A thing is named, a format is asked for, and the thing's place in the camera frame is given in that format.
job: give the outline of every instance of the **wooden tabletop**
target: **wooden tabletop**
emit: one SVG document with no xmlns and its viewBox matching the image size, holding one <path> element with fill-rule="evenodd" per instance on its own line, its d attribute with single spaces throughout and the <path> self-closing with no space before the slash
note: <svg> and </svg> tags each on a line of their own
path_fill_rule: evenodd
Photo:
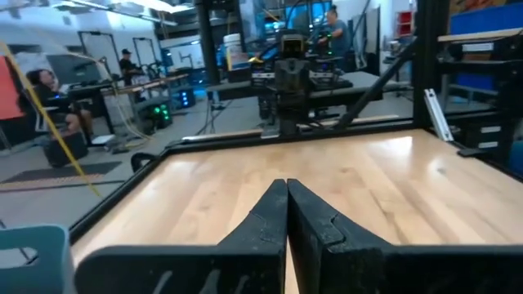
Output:
<svg viewBox="0 0 523 294">
<path fill-rule="evenodd" d="M 119 88 L 117 88 L 117 91 L 118 91 L 118 94 L 131 94 L 134 92 L 144 91 L 146 89 L 158 87 L 158 86 L 165 84 L 166 82 L 175 81 L 177 79 L 185 78 L 187 76 L 188 76 L 188 74 L 181 74 L 181 75 L 177 75 L 177 76 L 173 76 L 173 77 L 158 78 L 158 79 L 155 79 L 155 80 L 143 83 L 143 84 L 139 84 L 139 85 L 119 87 Z M 112 88 L 104 89 L 101 91 L 101 93 L 104 96 L 112 96 L 112 95 L 114 95 L 114 90 Z"/>
<path fill-rule="evenodd" d="M 172 156 L 74 245 L 75 262 L 109 245 L 218 243 L 276 178 L 394 244 L 522 243 L 523 184 L 456 151 L 415 130 Z"/>
<path fill-rule="evenodd" d="M 469 40 L 481 40 L 488 38 L 502 38 L 515 36 L 523 32 L 523 28 L 519 29 L 500 29 L 496 31 L 481 32 L 481 33 L 463 33 L 456 35 L 439 36 L 438 42 L 456 42 L 456 41 L 469 41 Z"/>
</svg>

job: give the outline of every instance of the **floor mat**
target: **floor mat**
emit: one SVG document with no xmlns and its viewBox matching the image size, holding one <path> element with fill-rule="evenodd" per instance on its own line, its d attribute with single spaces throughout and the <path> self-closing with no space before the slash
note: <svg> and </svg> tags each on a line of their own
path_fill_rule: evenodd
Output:
<svg viewBox="0 0 523 294">
<path fill-rule="evenodd" d="M 121 162 L 97 163 L 82 165 L 89 181 L 99 180 L 114 170 Z M 0 183 L 0 189 L 38 188 L 60 186 L 64 184 L 83 183 L 74 167 L 47 168 L 34 171 L 23 171 Z"/>
</svg>

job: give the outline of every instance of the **workbench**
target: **workbench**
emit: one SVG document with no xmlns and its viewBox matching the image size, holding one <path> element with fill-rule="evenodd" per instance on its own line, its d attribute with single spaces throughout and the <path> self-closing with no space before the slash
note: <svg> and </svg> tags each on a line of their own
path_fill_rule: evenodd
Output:
<svg viewBox="0 0 523 294">
<path fill-rule="evenodd" d="M 219 145 L 257 132 L 186 139 Z M 216 244 L 278 178 L 300 180 L 393 244 L 523 242 L 523 184 L 456 151 L 418 129 L 174 154 L 125 185 L 74 243 L 75 264 L 114 245 Z M 298 293 L 287 259 L 285 292 Z"/>
<path fill-rule="evenodd" d="M 131 85 L 131 86 L 125 86 L 125 87 L 117 87 L 116 89 L 113 88 L 106 88 L 101 91 L 101 94 L 106 97 L 111 96 L 120 96 L 120 95 L 127 95 L 127 98 L 129 100 L 129 105 L 132 109 L 132 115 L 134 117 L 134 123 L 137 127 L 137 129 L 141 132 L 144 132 L 144 122 L 141 119 L 140 112 L 151 106 L 151 105 L 159 105 L 162 103 L 168 103 L 169 105 L 172 103 L 173 93 L 177 91 L 177 89 L 174 87 L 171 87 L 171 82 L 182 79 L 187 77 L 187 74 L 181 74 L 177 76 L 171 76 L 167 78 L 159 78 L 152 81 L 149 81 L 147 83 L 137 84 L 137 85 Z M 154 89 L 159 89 L 160 91 L 166 90 L 168 95 L 167 96 L 156 96 L 153 97 L 150 95 L 150 99 L 144 100 L 142 102 L 136 102 L 136 93 L 142 92 L 142 91 L 151 91 Z"/>
<path fill-rule="evenodd" d="M 349 105 L 357 101 L 377 80 L 379 77 L 366 73 L 354 72 L 345 73 L 341 79 L 346 79 L 352 82 L 353 87 L 327 90 L 327 91 L 313 91 L 311 93 L 311 103 L 313 107 L 324 107 L 332 104 Z M 383 88 L 384 91 L 391 91 L 399 88 L 408 87 L 408 82 L 394 82 L 389 81 Z M 274 93 L 269 89 L 256 89 L 251 87 L 251 82 L 224 82 L 219 85 L 207 87 L 209 99 L 212 99 L 214 92 L 218 94 L 220 100 L 233 100 L 240 98 L 248 98 L 252 96 L 263 96 Z M 329 98 L 329 101 L 321 100 L 322 98 Z"/>
</svg>

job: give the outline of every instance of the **ceiling light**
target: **ceiling light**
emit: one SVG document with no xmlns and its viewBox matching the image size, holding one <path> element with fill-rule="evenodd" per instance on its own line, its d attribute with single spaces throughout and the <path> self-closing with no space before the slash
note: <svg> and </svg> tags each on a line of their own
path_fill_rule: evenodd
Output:
<svg viewBox="0 0 523 294">
<path fill-rule="evenodd" d="M 166 2 L 160 1 L 160 0 L 115 0 L 113 3 L 121 3 L 121 2 L 132 2 L 136 5 L 140 5 L 143 7 L 147 7 L 156 11 L 165 11 L 168 13 L 177 13 L 182 11 L 188 11 L 192 9 L 191 7 L 188 7 L 187 5 L 176 5 L 172 6 Z"/>
<path fill-rule="evenodd" d="M 92 7 L 92 8 L 107 9 L 107 7 L 105 7 L 103 5 L 96 4 L 93 2 L 89 2 L 89 1 L 84 1 L 84 0 L 62 1 L 62 5 L 74 6 L 74 4 L 84 5 L 84 6 Z"/>
</svg>

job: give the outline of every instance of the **computer monitor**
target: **computer monitor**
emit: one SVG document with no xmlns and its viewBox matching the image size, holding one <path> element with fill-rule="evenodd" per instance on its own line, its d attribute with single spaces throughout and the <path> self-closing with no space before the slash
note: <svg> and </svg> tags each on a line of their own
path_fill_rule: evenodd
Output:
<svg viewBox="0 0 523 294">
<path fill-rule="evenodd" d="M 289 19 L 288 29 L 295 29 L 293 20 L 297 16 L 302 15 L 302 14 L 304 14 L 305 16 L 308 16 L 306 18 L 307 25 L 311 25 L 311 23 L 316 23 L 318 21 L 321 21 L 323 19 L 324 13 L 329 11 L 330 7 L 331 7 L 330 2 L 312 3 L 312 21 L 309 20 L 309 18 L 311 17 L 311 13 L 307 10 L 306 4 L 297 5 L 296 7 L 294 7 L 292 13 L 291 13 L 292 7 L 285 7 L 285 18 Z"/>
</svg>

